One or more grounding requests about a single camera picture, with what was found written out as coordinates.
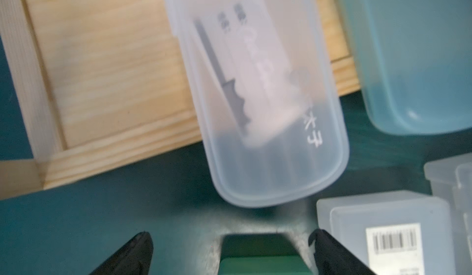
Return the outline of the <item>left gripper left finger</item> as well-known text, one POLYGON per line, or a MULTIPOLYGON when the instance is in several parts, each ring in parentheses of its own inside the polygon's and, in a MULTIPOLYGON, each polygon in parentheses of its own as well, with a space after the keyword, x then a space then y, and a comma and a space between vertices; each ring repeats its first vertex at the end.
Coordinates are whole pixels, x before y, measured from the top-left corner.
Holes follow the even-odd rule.
POLYGON ((149 232, 140 232, 90 275, 148 275, 154 245, 149 232))

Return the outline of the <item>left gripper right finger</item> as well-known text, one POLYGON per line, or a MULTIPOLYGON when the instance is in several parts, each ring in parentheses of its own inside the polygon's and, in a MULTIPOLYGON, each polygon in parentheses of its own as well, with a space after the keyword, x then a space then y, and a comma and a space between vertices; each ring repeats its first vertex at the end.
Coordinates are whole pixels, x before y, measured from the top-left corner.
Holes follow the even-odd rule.
POLYGON ((375 275, 326 230, 316 229, 308 238, 320 275, 375 275))

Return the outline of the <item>dark green pencil case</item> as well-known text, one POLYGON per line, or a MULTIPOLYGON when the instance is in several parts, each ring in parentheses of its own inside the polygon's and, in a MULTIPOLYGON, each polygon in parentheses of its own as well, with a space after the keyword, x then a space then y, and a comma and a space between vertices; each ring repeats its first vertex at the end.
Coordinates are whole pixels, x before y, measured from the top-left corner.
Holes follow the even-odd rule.
POLYGON ((219 275, 311 275, 283 234, 231 234, 221 244, 219 275))

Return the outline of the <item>wide frosted pencil case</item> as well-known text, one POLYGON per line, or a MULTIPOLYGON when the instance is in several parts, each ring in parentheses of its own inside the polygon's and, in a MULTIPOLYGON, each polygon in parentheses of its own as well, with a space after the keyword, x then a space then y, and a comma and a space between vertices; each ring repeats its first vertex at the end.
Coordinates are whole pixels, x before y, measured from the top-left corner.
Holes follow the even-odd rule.
POLYGON ((377 275, 454 275, 449 204, 412 191, 317 201, 318 226, 377 275))

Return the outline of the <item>narrow frosted pencil case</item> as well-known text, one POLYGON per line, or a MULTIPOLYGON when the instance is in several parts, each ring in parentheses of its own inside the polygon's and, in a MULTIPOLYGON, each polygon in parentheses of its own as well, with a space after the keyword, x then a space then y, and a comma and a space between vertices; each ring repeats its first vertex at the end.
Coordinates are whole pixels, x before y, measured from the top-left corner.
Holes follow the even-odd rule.
POLYGON ((472 273, 472 155, 467 153, 424 165, 434 196, 451 208, 452 232, 458 275, 472 273))

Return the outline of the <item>clear rounded pencil case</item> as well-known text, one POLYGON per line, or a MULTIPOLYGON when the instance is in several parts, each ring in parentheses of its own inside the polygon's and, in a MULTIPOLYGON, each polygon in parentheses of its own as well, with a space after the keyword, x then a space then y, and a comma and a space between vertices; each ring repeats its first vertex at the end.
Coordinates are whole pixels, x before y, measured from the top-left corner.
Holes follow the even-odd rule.
POLYGON ((316 194, 349 141, 316 0, 165 0, 216 191, 247 208, 316 194))

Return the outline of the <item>wooden two-tier shelf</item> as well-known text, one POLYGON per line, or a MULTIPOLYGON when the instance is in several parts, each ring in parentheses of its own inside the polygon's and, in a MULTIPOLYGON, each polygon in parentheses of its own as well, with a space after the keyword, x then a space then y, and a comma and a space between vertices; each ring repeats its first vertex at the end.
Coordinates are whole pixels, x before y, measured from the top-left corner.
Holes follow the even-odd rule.
MULTIPOLYGON (((1 162, 2 199, 203 142, 165 0, 1 0, 1 41, 33 153, 1 162)), ((329 61, 339 98, 357 90, 353 57, 329 61)))

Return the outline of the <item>light blue pencil case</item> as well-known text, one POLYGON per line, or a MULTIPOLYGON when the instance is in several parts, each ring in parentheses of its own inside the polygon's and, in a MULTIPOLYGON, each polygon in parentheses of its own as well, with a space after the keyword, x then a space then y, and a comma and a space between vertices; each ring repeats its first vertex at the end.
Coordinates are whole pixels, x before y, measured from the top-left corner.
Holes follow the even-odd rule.
POLYGON ((337 0, 368 116, 380 131, 472 126, 472 0, 337 0))

